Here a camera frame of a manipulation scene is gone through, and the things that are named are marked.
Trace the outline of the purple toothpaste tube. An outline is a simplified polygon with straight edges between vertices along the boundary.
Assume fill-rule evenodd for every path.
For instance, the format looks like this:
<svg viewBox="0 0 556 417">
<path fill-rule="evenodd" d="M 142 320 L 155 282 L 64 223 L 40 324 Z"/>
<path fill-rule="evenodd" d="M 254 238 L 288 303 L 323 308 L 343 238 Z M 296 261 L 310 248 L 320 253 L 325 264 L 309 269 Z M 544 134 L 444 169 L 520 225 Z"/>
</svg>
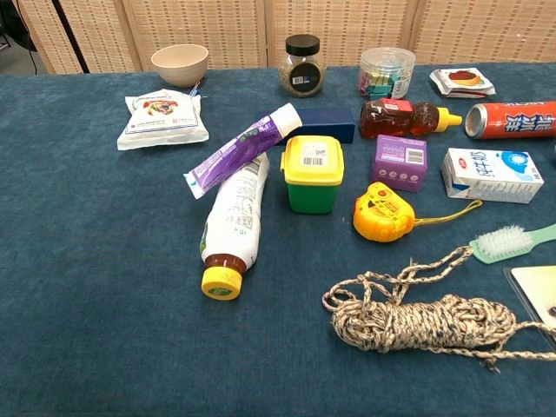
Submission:
<svg viewBox="0 0 556 417">
<path fill-rule="evenodd" d="M 200 199 L 215 185 L 228 179 L 238 169 L 301 126 L 301 117 L 291 103 L 281 106 L 253 123 L 194 169 L 184 174 L 194 198 Z"/>
</svg>

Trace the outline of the white tea bottle yellow cap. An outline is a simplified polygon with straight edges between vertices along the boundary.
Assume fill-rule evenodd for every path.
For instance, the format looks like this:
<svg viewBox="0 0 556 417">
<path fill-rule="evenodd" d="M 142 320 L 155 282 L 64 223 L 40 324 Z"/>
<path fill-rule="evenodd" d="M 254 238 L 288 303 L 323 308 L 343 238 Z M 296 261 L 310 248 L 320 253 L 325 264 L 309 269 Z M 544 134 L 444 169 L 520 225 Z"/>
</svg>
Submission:
<svg viewBox="0 0 556 417">
<path fill-rule="evenodd" d="M 269 159 L 263 153 L 225 180 L 217 192 L 200 242 L 201 288 L 209 298 L 230 301 L 238 297 L 243 275 L 255 263 L 268 171 Z"/>
</svg>

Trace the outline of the bear-shaped honey bottle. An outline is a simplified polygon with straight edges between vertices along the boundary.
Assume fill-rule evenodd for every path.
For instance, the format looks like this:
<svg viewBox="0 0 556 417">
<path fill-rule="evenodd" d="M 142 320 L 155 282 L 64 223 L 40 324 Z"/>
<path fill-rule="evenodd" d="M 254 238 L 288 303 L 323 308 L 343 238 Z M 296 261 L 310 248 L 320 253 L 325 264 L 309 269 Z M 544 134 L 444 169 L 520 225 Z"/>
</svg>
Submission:
<svg viewBox="0 0 556 417">
<path fill-rule="evenodd" d="M 462 116 L 430 102 L 381 98 L 361 105 L 360 133 L 365 138 L 386 136 L 424 136 L 459 126 Z"/>
</svg>

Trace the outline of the green container yellow lid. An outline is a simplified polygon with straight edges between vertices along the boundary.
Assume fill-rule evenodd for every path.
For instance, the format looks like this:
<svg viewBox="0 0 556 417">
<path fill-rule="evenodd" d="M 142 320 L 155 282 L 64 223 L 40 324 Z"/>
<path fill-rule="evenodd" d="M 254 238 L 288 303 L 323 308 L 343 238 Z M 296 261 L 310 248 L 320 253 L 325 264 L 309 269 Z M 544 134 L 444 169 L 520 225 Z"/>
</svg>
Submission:
<svg viewBox="0 0 556 417">
<path fill-rule="evenodd" d="M 344 175 L 341 144 L 332 136 L 294 136 L 281 154 L 281 171 L 292 211 L 330 213 Z"/>
</svg>

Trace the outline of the yellow tape measure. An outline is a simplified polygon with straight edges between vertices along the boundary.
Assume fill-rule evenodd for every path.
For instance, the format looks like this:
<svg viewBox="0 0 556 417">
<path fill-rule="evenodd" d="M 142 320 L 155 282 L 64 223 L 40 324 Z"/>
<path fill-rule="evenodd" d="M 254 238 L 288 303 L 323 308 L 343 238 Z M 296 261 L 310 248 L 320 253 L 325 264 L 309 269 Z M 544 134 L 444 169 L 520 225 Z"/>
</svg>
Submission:
<svg viewBox="0 0 556 417">
<path fill-rule="evenodd" d="M 451 215 L 417 218 L 413 207 L 385 183 L 373 182 L 355 199 L 353 225 L 369 241 L 394 242 L 417 226 L 450 222 L 481 205 L 481 200 L 474 200 Z"/>
</svg>

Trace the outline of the small purple carton box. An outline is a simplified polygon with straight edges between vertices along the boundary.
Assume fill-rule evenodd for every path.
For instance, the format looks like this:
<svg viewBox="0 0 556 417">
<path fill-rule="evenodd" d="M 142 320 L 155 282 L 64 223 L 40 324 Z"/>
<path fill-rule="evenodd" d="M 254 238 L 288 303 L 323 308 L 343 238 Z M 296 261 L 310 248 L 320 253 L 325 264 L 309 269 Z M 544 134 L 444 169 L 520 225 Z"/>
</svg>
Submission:
<svg viewBox="0 0 556 417">
<path fill-rule="evenodd" d="M 400 136 L 378 135 L 372 182 L 391 189 L 419 192 L 427 173 L 427 143 Z"/>
</svg>

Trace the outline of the glass jar black lid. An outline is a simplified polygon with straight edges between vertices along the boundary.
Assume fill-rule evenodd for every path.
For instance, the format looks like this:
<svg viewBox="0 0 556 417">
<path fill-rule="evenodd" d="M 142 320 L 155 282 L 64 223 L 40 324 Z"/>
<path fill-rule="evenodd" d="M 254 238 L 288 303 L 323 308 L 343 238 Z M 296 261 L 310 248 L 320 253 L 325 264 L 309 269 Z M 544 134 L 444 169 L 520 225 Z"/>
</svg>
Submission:
<svg viewBox="0 0 556 417">
<path fill-rule="evenodd" d="M 286 57 L 278 67 L 282 87 L 292 96 L 309 97 L 321 90 L 327 65 L 321 57 L 320 38 L 292 35 L 285 40 Z"/>
</svg>

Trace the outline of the white printed pouch bag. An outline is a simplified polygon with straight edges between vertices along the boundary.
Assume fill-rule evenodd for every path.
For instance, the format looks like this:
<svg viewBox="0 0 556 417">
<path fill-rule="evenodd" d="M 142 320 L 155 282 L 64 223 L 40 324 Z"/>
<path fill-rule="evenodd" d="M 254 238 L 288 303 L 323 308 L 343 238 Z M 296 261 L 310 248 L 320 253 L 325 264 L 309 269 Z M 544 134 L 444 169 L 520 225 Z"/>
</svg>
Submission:
<svg viewBox="0 0 556 417">
<path fill-rule="evenodd" d="M 205 142 L 209 133 L 201 119 L 201 97 L 171 89 L 126 96 L 130 119 L 119 135 L 120 151 Z"/>
</svg>

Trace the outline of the beige bowl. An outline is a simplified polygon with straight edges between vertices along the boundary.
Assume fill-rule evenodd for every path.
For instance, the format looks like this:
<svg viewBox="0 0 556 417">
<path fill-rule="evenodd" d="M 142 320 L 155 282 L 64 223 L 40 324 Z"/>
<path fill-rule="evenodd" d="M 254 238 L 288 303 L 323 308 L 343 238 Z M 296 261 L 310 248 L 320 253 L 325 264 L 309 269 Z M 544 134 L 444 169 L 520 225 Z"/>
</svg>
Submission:
<svg viewBox="0 0 556 417">
<path fill-rule="evenodd" d="M 175 44 L 156 51 L 150 58 L 165 82 L 176 87 L 192 87 L 208 70 L 209 50 L 198 44 Z"/>
</svg>

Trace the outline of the clear tub of coloured clips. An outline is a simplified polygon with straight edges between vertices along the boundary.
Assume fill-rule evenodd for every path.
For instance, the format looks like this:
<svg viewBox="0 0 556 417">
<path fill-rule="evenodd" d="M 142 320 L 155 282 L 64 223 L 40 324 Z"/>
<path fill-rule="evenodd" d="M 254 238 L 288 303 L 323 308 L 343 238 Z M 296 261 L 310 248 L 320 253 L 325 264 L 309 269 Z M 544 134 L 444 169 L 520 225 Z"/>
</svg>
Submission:
<svg viewBox="0 0 556 417">
<path fill-rule="evenodd" d="M 415 54 L 395 47 L 376 47 L 361 54 L 358 90 L 370 100 L 403 98 L 415 65 Z"/>
</svg>

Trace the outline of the white blue milk carton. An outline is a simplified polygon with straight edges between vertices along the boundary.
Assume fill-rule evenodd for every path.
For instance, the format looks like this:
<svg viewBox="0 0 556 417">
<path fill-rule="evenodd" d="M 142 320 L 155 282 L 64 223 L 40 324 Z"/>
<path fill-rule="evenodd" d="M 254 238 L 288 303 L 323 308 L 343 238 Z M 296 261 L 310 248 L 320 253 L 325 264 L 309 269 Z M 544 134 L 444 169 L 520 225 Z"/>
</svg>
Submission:
<svg viewBox="0 0 556 417">
<path fill-rule="evenodd" d="M 450 148 L 441 174 L 447 195 L 459 199 L 527 204 L 544 185 L 522 151 Z"/>
</svg>

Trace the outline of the white snack packet pudding picture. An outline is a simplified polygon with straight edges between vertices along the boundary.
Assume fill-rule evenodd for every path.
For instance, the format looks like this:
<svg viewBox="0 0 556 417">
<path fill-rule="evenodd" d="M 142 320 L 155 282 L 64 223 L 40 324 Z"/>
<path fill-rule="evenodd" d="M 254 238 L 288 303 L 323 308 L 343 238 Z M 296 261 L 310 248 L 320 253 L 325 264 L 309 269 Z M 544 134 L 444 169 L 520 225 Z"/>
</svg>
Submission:
<svg viewBox="0 0 556 417">
<path fill-rule="evenodd" d="M 483 98 L 496 94 L 494 85 L 477 68 L 435 69 L 429 78 L 446 97 Z"/>
</svg>

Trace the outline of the orange soda can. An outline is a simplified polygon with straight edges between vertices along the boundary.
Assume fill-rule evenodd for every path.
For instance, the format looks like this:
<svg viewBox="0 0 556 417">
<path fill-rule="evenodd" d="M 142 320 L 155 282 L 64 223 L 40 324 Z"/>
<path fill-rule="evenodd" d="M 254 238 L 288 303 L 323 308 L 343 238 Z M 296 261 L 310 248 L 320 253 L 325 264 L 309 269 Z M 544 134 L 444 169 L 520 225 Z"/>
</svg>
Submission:
<svg viewBox="0 0 556 417">
<path fill-rule="evenodd" d="M 556 101 L 475 104 L 465 131 L 476 140 L 556 136 Z"/>
</svg>

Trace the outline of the blister card hook package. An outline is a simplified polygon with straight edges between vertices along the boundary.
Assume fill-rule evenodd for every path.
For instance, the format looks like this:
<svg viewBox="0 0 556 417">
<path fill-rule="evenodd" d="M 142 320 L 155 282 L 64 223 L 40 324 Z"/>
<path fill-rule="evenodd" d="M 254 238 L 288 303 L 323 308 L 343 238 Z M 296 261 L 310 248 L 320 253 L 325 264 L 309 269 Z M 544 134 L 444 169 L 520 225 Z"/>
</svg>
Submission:
<svg viewBox="0 0 556 417">
<path fill-rule="evenodd" d="M 556 329 L 556 265 L 505 268 L 530 318 Z"/>
</svg>

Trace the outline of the black tripod stand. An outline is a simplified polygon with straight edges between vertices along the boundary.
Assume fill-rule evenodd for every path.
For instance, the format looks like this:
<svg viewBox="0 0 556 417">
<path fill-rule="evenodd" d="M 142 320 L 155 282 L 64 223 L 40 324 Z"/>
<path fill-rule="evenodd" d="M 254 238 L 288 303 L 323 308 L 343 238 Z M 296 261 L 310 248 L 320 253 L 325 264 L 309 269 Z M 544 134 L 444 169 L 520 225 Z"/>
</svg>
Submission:
<svg viewBox="0 0 556 417">
<path fill-rule="evenodd" d="M 65 31 L 65 34 L 69 40 L 69 43 L 71 45 L 71 48 L 73 49 L 73 52 L 76 55 L 76 59 L 81 67 L 81 70 L 83 71 L 84 74 L 89 74 L 89 67 L 85 61 L 85 58 L 83 56 L 83 53 L 79 47 L 79 44 L 76 40 L 76 37 L 74 35 L 73 30 L 71 29 L 70 26 L 70 22 L 68 20 L 68 18 L 66 17 L 65 12 L 63 11 L 63 6 L 60 3 L 60 0 L 50 0 L 52 2 L 52 5 L 54 6 L 54 9 L 58 15 L 58 18 L 60 20 L 60 23 L 63 26 L 63 29 Z"/>
</svg>

